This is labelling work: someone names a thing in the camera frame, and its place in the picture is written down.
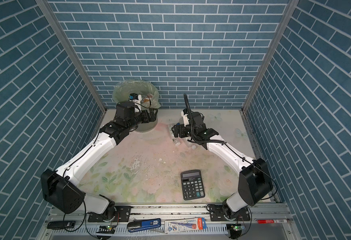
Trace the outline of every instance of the blue brick wall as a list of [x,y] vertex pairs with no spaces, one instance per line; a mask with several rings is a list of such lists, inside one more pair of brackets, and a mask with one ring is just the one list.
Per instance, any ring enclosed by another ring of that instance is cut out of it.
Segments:
[[35,238],[39,176],[79,151],[101,111],[34,0],[0,1],[0,239]]
[[243,105],[288,0],[49,1],[107,107],[123,79],[164,107]]
[[351,0],[300,0],[248,116],[305,239],[351,240]]

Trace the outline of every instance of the calculator screen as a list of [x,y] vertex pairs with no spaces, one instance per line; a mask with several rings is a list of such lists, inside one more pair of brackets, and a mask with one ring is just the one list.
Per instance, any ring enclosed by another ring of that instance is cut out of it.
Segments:
[[194,176],[199,176],[199,172],[186,173],[182,175],[182,177],[194,177]]

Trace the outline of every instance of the table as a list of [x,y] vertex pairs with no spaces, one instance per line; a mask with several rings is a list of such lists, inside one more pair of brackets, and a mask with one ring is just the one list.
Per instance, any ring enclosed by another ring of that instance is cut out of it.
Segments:
[[[239,110],[195,110],[232,146],[254,157]],[[218,156],[198,146],[192,150],[183,142],[175,146],[168,125],[180,121],[181,109],[159,109],[153,130],[131,132],[107,152],[84,176],[79,189],[101,194],[119,203],[222,202],[238,188],[238,175]],[[109,109],[102,126],[114,118]],[[185,201],[180,173],[199,169],[205,187],[204,198]]]

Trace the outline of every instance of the plastic bag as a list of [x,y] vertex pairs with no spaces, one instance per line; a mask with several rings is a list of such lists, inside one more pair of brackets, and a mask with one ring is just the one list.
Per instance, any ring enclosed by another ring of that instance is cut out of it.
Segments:
[[141,103],[143,106],[147,108],[160,108],[161,105],[158,102],[159,92],[158,89],[151,84],[150,82],[146,82],[144,80],[139,79],[127,79],[120,81],[114,87],[113,91],[113,100],[118,103],[120,101],[128,101],[130,93],[141,94],[142,99],[144,99],[148,94],[151,94],[152,97],[150,101],[144,101]]

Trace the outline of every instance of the calculator keypad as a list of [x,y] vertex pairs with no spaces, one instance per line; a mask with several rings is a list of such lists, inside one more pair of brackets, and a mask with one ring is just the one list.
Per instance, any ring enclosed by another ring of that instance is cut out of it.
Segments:
[[205,196],[205,190],[203,188],[202,178],[200,176],[183,179],[182,182],[183,199],[191,200]]

